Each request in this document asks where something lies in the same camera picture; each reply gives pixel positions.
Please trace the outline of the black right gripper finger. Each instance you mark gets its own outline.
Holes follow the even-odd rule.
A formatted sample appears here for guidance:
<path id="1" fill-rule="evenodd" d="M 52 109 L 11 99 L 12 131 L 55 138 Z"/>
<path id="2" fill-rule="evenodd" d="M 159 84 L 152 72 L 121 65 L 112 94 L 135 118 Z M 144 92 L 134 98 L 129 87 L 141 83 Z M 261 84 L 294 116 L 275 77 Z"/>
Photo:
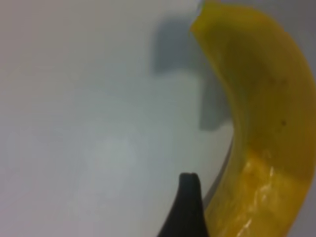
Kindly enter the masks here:
<path id="1" fill-rule="evenodd" d="M 172 208 L 159 237 L 207 237 L 200 180 L 195 173 L 181 173 Z"/>

